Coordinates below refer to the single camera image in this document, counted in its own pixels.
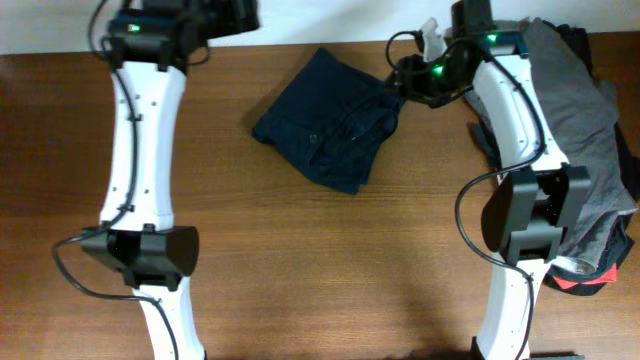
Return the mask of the navy blue shorts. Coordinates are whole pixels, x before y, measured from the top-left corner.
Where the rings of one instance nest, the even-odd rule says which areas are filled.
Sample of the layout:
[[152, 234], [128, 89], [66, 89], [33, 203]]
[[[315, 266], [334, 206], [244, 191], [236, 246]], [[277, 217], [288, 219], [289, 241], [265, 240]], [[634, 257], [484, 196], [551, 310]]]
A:
[[366, 184], [404, 101], [384, 83], [324, 48], [258, 120], [252, 136], [273, 146], [310, 181], [355, 195]]

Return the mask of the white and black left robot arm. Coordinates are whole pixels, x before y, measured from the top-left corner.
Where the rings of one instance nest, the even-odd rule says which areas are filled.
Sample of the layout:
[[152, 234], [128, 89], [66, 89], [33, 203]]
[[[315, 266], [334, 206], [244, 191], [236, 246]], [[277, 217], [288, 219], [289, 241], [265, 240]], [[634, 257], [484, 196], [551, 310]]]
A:
[[119, 273], [143, 310], [157, 359], [204, 359], [190, 285], [199, 233], [171, 200], [176, 119], [190, 57], [209, 40], [258, 29], [254, 0], [124, 2], [101, 44], [116, 103], [109, 190], [81, 248]]

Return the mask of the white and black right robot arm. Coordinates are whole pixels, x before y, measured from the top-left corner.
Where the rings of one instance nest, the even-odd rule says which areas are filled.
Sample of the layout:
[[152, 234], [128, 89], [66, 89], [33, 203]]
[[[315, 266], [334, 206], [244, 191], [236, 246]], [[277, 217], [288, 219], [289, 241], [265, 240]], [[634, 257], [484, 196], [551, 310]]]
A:
[[571, 165], [555, 141], [519, 32], [489, 30], [450, 44], [425, 30], [412, 35], [421, 52], [389, 63], [389, 86], [431, 108], [474, 91], [500, 156], [499, 168], [469, 181], [454, 205], [462, 239], [492, 266], [470, 356], [528, 359], [538, 292], [577, 223], [591, 185], [588, 170]]

